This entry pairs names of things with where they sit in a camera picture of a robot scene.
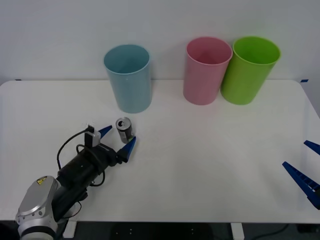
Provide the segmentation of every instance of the can lid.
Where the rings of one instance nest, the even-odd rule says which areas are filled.
[[[127,117],[121,117],[115,122],[115,126],[119,130],[126,130],[126,129],[130,128],[131,121]]]

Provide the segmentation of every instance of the pink cup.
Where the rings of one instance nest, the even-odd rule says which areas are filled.
[[[183,95],[190,103],[210,104],[219,92],[232,48],[219,38],[204,36],[189,42],[186,53]]]

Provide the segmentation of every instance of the yellow warning label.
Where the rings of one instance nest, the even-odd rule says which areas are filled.
[[[46,180],[47,176],[41,177],[39,178],[36,182],[41,185],[45,180]]]

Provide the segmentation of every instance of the floor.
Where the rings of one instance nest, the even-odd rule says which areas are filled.
[[[244,223],[245,240],[272,233],[284,224]],[[13,221],[0,222],[0,232],[14,228]],[[290,224],[282,233],[259,238],[259,240],[320,240],[319,225]],[[7,240],[16,240],[17,232]],[[132,223],[132,222],[78,222],[73,240],[232,240],[231,227],[228,223]]]

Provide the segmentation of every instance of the white table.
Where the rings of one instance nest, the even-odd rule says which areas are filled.
[[[57,151],[87,123],[129,117],[137,143],[127,164],[89,187],[80,221],[320,223],[320,212],[282,167],[320,183],[320,120],[299,83],[267,80],[255,100],[221,95],[197,106],[181,80],[156,80],[150,107],[121,112],[108,81],[10,81],[0,87],[0,220],[12,220],[30,184],[56,176]],[[123,146],[116,129],[102,143]],[[61,164],[83,136],[68,144]]]

